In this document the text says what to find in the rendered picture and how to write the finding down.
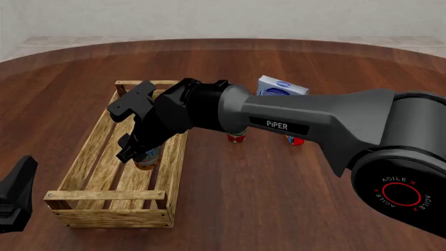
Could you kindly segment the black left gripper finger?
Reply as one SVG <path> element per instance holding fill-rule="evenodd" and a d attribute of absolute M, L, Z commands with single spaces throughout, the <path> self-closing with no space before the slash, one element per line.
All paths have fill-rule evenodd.
<path fill-rule="evenodd" d="M 0 204 L 32 211 L 32 187 L 38 163 L 30 155 L 21 158 L 0 181 Z"/>

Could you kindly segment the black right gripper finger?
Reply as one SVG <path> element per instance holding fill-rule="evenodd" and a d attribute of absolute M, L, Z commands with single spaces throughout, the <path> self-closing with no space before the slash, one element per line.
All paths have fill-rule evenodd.
<path fill-rule="evenodd" d="M 129 160 L 134 162 L 142 162 L 146 158 L 145 152 L 136 152 L 135 148 L 126 146 L 116 154 L 116 157 L 123 163 L 127 163 Z"/>
<path fill-rule="evenodd" d="M 128 150 L 134 148 L 134 137 L 133 135 L 129 135 L 125 133 L 119 140 L 118 145 L 121 147 L 121 150 Z"/>

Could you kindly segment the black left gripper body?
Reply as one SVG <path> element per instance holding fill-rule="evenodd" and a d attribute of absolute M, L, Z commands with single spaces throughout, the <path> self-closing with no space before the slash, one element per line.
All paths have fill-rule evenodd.
<path fill-rule="evenodd" d="M 0 234 L 24 231 L 31 214 L 23 208 L 14 208 L 11 204 L 0 204 Z"/>

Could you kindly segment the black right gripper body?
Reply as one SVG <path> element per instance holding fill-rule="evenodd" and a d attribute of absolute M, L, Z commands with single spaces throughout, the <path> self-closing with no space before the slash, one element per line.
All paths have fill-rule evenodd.
<path fill-rule="evenodd" d="M 172 98 L 144 98 L 132 108 L 135 125 L 131 146 L 142 154 L 191 128 L 185 104 Z"/>

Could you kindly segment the alphabet soup can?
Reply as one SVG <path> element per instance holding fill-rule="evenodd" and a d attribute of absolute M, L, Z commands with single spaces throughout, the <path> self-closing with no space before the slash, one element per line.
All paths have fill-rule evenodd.
<path fill-rule="evenodd" d="M 160 162 L 162 156 L 162 147 L 157 146 L 147 152 L 139 154 L 133 159 L 135 167 L 143 171 L 149 171 L 154 169 L 156 165 Z"/>

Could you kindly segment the wooden slat tray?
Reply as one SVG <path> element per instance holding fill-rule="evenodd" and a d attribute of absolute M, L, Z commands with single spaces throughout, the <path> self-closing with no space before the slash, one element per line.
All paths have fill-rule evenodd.
<path fill-rule="evenodd" d="M 103 112 L 59 188 L 45 195 L 67 227 L 173 226 L 187 133 L 168 139 L 157 167 L 143 171 L 116 158 L 117 140 L 133 123 Z"/>

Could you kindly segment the red tomato sauce can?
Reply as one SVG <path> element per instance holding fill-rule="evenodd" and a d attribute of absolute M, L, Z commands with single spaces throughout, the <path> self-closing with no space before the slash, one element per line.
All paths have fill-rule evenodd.
<path fill-rule="evenodd" d="M 235 133 L 235 134 L 231 134 L 231 133 L 227 133 L 227 139 L 234 143 L 234 144 L 239 144 L 243 141 L 245 141 L 246 139 L 246 133 L 247 133 L 247 129 L 245 128 L 243 131 L 239 132 L 239 133 Z"/>

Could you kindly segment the blue and white box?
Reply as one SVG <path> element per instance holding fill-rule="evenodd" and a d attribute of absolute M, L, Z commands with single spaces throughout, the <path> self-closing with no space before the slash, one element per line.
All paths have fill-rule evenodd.
<path fill-rule="evenodd" d="M 258 96 L 305 96 L 309 89 L 263 75 L 258 80 Z"/>

